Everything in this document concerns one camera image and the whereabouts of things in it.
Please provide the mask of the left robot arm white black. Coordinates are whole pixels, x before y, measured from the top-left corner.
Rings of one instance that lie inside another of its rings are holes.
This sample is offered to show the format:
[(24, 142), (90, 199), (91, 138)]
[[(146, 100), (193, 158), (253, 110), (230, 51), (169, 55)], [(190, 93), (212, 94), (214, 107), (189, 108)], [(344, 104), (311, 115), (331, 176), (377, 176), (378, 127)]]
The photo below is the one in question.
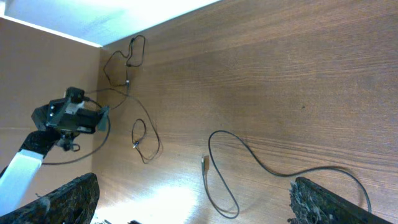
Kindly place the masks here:
[(1, 175), (1, 215), (16, 210), (30, 183), (54, 146), (77, 152), (80, 134), (110, 128), (109, 106), (82, 96), (52, 100), (32, 113), (37, 130), (28, 134)]

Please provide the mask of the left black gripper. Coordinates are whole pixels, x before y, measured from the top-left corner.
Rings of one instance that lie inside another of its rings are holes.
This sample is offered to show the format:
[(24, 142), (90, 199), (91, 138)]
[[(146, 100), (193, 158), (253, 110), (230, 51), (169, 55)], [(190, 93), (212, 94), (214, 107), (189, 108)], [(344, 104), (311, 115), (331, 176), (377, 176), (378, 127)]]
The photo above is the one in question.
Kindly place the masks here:
[(105, 131), (110, 107), (105, 106), (99, 111), (84, 109), (84, 102), (72, 103), (70, 98), (50, 101), (38, 107), (32, 113), (32, 120), (37, 129), (55, 129), (63, 132), (93, 134), (96, 126), (98, 131)]

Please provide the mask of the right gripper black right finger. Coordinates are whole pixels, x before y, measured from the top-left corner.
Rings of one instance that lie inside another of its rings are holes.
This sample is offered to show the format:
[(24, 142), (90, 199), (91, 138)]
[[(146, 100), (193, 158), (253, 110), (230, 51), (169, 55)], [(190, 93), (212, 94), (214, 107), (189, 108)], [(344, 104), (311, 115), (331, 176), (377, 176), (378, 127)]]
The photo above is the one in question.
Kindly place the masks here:
[(290, 207), (295, 216), (289, 223), (389, 224), (305, 177), (297, 177), (290, 185)]

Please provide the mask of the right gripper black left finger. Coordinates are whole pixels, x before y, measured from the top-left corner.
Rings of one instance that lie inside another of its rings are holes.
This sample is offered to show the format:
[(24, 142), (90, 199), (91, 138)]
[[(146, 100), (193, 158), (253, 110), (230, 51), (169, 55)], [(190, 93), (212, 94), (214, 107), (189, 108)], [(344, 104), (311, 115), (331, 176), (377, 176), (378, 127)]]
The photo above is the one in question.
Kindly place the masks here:
[(1, 216), (1, 223), (90, 223), (99, 198), (97, 176), (90, 172)]

